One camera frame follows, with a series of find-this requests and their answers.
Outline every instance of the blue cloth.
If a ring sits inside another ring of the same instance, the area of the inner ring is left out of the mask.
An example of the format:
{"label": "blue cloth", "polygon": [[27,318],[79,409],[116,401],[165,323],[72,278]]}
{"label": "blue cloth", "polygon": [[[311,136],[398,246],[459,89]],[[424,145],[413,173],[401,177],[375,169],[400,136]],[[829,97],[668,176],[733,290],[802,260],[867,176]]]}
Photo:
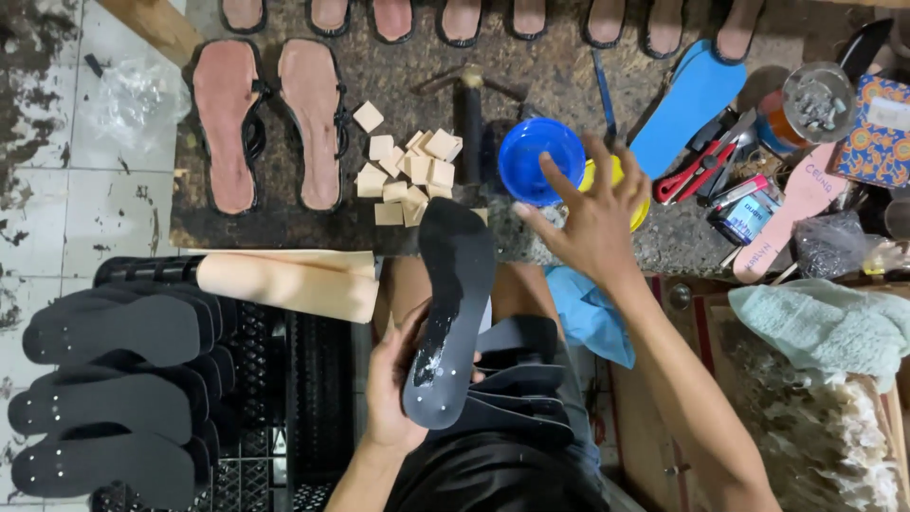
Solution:
{"label": "blue cloth", "polygon": [[584,345],[593,353],[626,368],[635,365],[625,322],[590,279],[569,267],[544,267],[569,345]]}

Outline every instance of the workbench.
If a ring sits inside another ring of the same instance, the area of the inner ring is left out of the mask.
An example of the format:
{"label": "workbench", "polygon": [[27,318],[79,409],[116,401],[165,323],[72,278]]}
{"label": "workbench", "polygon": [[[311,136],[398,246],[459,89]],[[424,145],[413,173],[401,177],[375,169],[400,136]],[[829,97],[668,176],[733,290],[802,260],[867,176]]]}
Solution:
{"label": "workbench", "polygon": [[[508,2],[494,2],[484,14],[478,44],[467,49],[440,41],[435,29],[437,3],[420,1],[415,1],[418,7],[413,38],[401,45],[383,45],[369,27],[365,4],[352,2],[346,35],[319,40],[331,47],[338,59],[342,81],[348,88],[348,108],[353,110],[369,100],[385,116],[371,135],[391,134],[396,144],[403,145],[418,129],[451,129],[451,89],[432,97],[417,97],[410,89],[463,62],[480,64],[510,82],[529,86],[530,103],[577,132],[591,129],[605,133],[591,47],[580,35],[587,0],[551,0],[547,34],[530,43],[506,33],[502,18]],[[278,82],[276,69],[282,43],[289,37],[313,37],[304,6],[303,0],[269,1],[266,29],[250,37],[262,53],[266,79],[271,84]],[[638,27],[644,23],[645,7],[644,2],[630,2],[622,42],[601,51],[621,134],[637,131],[647,113],[656,107],[664,77],[678,58],[653,60],[640,50]],[[719,22],[712,24],[710,10],[710,0],[688,3],[684,46],[716,32]],[[186,16],[205,39],[230,36],[220,24],[216,1],[187,0]],[[869,7],[768,0],[747,60],[753,75],[737,107],[754,105],[759,97],[756,95],[770,90],[763,81],[782,82],[787,69],[795,69],[804,61],[834,59],[838,42],[845,41],[871,16]],[[191,78],[188,70],[186,76]],[[501,136],[516,122],[518,104],[489,89],[481,94],[484,119],[492,127],[491,132]],[[171,244],[218,249],[373,250],[387,256],[417,253],[417,229],[374,226],[376,200],[356,197],[354,175],[366,162],[369,138],[362,129],[349,125],[350,149],[341,159],[341,207],[333,215],[316,216],[300,206],[301,145],[278,96],[264,103],[258,113],[268,131],[266,150],[254,164],[260,205],[258,211],[241,218],[227,218],[208,204],[208,158],[195,113],[179,125]],[[496,150],[490,147],[484,156],[493,166]],[[489,209],[490,228],[495,233],[501,261],[557,262],[536,235],[511,213],[511,197],[497,179],[480,188],[456,187],[454,199],[472,208]],[[557,224],[564,220],[564,210],[549,208],[545,213]],[[642,268],[664,274],[718,275],[718,263],[733,246],[708,225],[706,215],[707,210],[697,207],[694,200],[669,207],[652,202],[647,219],[633,235]],[[773,269],[784,268],[788,261],[783,259]]]}

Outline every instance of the pink insole template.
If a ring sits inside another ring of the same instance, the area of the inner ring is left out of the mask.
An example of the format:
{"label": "pink insole template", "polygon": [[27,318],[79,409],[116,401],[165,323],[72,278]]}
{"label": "pink insole template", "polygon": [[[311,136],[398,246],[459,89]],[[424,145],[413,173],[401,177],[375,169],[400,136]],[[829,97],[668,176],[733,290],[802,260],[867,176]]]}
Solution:
{"label": "pink insole template", "polygon": [[774,258],[793,237],[794,224],[818,215],[847,187],[847,180],[827,174],[836,143],[815,148],[790,174],[784,187],[784,204],[758,236],[736,255],[733,274],[750,284],[762,279]]}

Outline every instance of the blue patterned box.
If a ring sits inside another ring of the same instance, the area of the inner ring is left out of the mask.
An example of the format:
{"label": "blue patterned box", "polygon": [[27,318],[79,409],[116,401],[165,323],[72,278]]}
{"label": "blue patterned box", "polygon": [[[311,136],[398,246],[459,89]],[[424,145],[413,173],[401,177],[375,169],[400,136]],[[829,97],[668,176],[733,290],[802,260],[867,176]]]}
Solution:
{"label": "blue patterned box", "polygon": [[863,75],[856,112],[834,173],[889,189],[903,187],[910,164],[910,86]]}

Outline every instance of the plastic bag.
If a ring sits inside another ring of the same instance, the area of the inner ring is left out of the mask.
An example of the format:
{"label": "plastic bag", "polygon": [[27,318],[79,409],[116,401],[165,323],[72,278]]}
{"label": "plastic bag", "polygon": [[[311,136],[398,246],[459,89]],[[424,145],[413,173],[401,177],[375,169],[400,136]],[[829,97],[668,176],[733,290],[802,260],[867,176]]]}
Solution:
{"label": "plastic bag", "polygon": [[89,119],[98,138],[148,153],[173,138],[192,107],[180,69],[161,56],[129,59],[106,69]]}
{"label": "plastic bag", "polygon": [[797,263],[803,276],[833,279],[863,268],[868,253],[859,215],[847,210],[796,222]]}

